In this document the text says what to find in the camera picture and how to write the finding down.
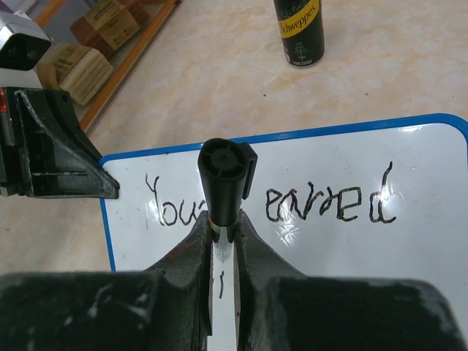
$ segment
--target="can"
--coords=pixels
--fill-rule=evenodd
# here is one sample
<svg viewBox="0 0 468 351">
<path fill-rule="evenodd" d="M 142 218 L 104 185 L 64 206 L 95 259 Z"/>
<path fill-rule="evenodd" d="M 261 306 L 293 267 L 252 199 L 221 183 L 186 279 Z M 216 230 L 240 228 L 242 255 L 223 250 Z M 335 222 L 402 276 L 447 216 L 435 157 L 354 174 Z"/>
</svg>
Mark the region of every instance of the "can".
<svg viewBox="0 0 468 351">
<path fill-rule="evenodd" d="M 306 67 L 325 52 L 321 0 L 274 0 L 286 60 Z"/>
</svg>

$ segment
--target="blue border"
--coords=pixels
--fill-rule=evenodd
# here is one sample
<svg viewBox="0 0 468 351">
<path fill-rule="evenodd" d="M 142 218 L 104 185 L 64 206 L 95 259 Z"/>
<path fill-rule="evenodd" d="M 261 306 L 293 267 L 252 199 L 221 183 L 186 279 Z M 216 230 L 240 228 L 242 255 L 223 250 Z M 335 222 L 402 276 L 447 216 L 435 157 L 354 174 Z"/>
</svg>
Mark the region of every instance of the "blue border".
<svg viewBox="0 0 468 351">
<path fill-rule="evenodd" d="M 389 129 L 389 128 L 400 128 L 410 127 L 421 124 L 448 124 L 454 128 L 457 128 L 460 133 L 465 136 L 468 148 L 468 122 L 464 119 L 455 115 L 447 113 L 434 113 L 431 115 L 422 115 L 414 117 L 403 117 L 395 119 L 385 119 L 382 121 L 363 122 L 356 124 L 343 124 L 341 126 L 334 127 L 321 127 L 313 129 L 295 130 L 292 132 L 283 132 L 266 135 L 254 135 L 251 137 L 237 137 L 232 139 L 237 143 L 248 142 L 251 144 L 256 143 L 267 143 L 271 141 L 289 140 L 289 139 L 300 139 L 303 137 L 321 137 L 323 135 L 336 135 L 336 134 L 347 134 L 356 132 L 367 132 L 369 130 L 378 129 Z M 193 151 L 200 150 L 202 143 L 186 144 L 179 146 L 169 146 L 166 148 L 152 148 L 149 150 L 142 151 L 128 151 L 120 154 L 111 154 L 104 156 L 100 159 L 99 164 L 104 165 L 106 162 L 113 161 L 115 159 L 132 159 L 135 157 L 154 156 L 160 154 L 173 154 L 175 152 Z M 107 241 L 107 252 L 109 254 L 110 269 L 116 270 L 116 263 L 114 260 L 114 254 L 112 249 L 112 241 L 110 239 L 109 222 L 107 220 L 107 211 L 105 207 L 105 199 L 100 199 L 102 219 L 104 222 L 105 237 Z"/>
</svg>

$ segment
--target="beige tabletop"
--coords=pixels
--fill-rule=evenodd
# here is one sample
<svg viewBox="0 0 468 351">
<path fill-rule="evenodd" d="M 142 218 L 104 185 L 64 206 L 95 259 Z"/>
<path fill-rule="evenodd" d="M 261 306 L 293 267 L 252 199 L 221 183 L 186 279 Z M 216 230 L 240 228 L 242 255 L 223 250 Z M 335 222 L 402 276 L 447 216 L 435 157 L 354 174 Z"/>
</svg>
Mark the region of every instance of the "beige tabletop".
<svg viewBox="0 0 468 351">
<path fill-rule="evenodd" d="M 468 119 L 468 1 L 325 0 L 326 52 L 284 59 L 273 0 L 186 0 L 107 109 L 102 154 L 445 112 Z M 108 270 L 98 200 L 0 199 L 0 273 Z"/>
</svg>

